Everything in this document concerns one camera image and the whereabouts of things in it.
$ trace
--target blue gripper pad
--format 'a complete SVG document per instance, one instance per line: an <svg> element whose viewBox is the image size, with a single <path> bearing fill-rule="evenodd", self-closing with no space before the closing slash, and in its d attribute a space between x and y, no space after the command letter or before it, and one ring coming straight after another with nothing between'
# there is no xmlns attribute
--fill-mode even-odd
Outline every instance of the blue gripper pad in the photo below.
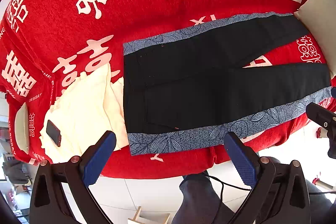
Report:
<svg viewBox="0 0 336 224"><path fill-rule="evenodd" d="M258 155L245 146L233 132L225 135L224 146L244 184L253 188L260 170Z"/></svg>
<svg viewBox="0 0 336 224"><path fill-rule="evenodd" d="M82 156L80 171L86 187L95 184L116 146L116 135L106 131L99 141L90 146Z"/></svg>

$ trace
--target metal screw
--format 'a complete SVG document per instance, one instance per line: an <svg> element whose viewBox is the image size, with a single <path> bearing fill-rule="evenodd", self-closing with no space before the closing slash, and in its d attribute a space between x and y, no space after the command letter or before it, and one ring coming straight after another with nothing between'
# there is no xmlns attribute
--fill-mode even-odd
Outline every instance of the metal screw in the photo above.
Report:
<svg viewBox="0 0 336 224"><path fill-rule="evenodd" d="M46 166L46 165L47 165L47 163L48 163L48 161L47 161L47 160L43 160L43 161L41 161L40 165L41 165L41 166Z"/></svg>
<svg viewBox="0 0 336 224"><path fill-rule="evenodd" d="M294 160L294 161L293 161L293 165L294 165L295 167L299 167L299 166L300 166L300 163L299 163L297 160Z"/></svg>
<svg viewBox="0 0 336 224"><path fill-rule="evenodd" d="M261 158L260 158L260 161L261 161L262 163L264 163L264 164L267 164L267 163L269 163L269 158L267 158L267 157L261 157Z"/></svg>
<svg viewBox="0 0 336 224"><path fill-rule="evenodd" d="M72 163L76 163L76 162L79 162L79 157L78 156L73 156L72 158L71 158L71 162Z"/></svg>

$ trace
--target black cable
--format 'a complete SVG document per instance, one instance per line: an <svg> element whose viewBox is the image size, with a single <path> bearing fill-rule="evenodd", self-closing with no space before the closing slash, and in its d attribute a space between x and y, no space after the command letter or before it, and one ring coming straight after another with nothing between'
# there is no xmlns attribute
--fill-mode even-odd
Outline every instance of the black cable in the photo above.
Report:
<svg viewBox="0 0 336 224"><path fill-rule="evenodd" d="M336 192L331 191L331 192L313 192L313 193L308 193L309 195L324 195L324 194L336 194Z"/></svg>
<svg viewBox="0 0 336 224"><path fill-rule="evenodd" d="M217 212L216 212L216 215L213 219L213 221L211 222L211 224L214 224L216 219L217 219L217 216L218 216L218 213L219 213L219 210L221 209L221 206L223 204L223 191L224 191L224 184L227 185L227 186L230 186L230 187L234 187L234 188L237 188L237 189L240 189L240 190L244 190L244 191L251 191L251 189L245 189L245 188L240 188L238 186L234 186L234 185L231 185L231 184L228 184L228 183L225 183L225 182L222 182L219 178L216 178L216 177L213 177L213 176L210 176L210 175L207 175L205 173L202 173L202 175L204 175L205 177L209 177L209 178L212 178L216 181L219 181L221 184L222 184L222 190L220 192L220 202L219 202L219 206L218 206L218 209L217 209Z"/></svg>
<svg viewBox="0 0 336 224"><path fill-rule="evenodd" d="M222 184L222 190L221 190L221 192L220 192L220 202L219 202L219 206L218 206L216 215L215 215L213 221L211 222L211 224L214 224L214 223L215 223L215 221L216 221L216 219L217 219L217 216L218 216L218 213L219 213L219 210L221 209L221 206L222 206L222 203L223 203L224 184L227 185L227 186L236 188L236 189L244 190L244 191L251 191L251 190L252 190L252 189L241 188L241 187L238 187L238 186L234 186L234 185L231 185L231 184L222 182L219 178L216 178L216 177L207 175L206 173L202 173L202 175L204 175L205 177L212 178L212 179L214 179L214 180L216 180L216 181L219 181L219 182ZM308 194L309 194L309 195L336 194L336 191L332 191L332 192L316 192L316 193L308 193Z"/></svg>

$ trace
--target wall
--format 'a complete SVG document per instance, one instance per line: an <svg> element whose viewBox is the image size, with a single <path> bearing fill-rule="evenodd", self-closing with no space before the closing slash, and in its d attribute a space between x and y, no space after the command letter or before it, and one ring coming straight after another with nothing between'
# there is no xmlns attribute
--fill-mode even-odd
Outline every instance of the wall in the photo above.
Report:
<svg viewBox="0 0 336 224"><path fill-rule="evenodd" d="M4 95L0 93L0 122L8 122L8 103Z"/></svg>
<svg viewBox="0 0 336 224"><path fill-rule="evenodd" d="M6 199L9 200L9 191L12 186L9 182L0 182L0 191L5 195Z"/></svg>
<svg viewBox="0 0 336 224"><path fill-rule="evenodd" d="M10 0L1 0L0 1L0 21L2 20L3 14L5 13L9 2L10 2Z"/></svg>

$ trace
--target blue floral fabric border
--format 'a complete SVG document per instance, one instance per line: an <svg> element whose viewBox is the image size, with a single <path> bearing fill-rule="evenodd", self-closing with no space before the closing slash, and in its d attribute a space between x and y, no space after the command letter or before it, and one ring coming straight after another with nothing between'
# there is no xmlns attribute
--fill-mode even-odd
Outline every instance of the blue floral fabric border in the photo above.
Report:
<svg viewBox="0 0 336 224"><path fill-rule="evenodd" d="M163 134L129 133L127 136L130 151L132 155L143 155L211 147L223 144L224 135L230 131L235 132L240 139L248 137L299 117L306 111L306 106L309 103L318 104L324 99L330 98L331 88L321 89L301 100L276 106L219 126Z"/></svg>
<svg viewBox="0 0 336 224"><path fill-rule="evenodd" d="M127 42L123 44L124 47L124 55L136 52L142 48L150 47L153 45L158 44L165 44L169 42L175 42L182 39L190 38L200 33L206 32L211 29L215 29L218 27L223 27L232 23L245 21L253 18L265 18L272 15L277 16L290 16L293 14L277 14L275 12L269 13L254 13L254 14L242 14L242 15L235 15L229 18L217 19L214 21L205 22L202 24L197 24L185 29L168 32L160 35L156 35L153 37L148 37L145 39L134 40L131 42Z"/></svg>

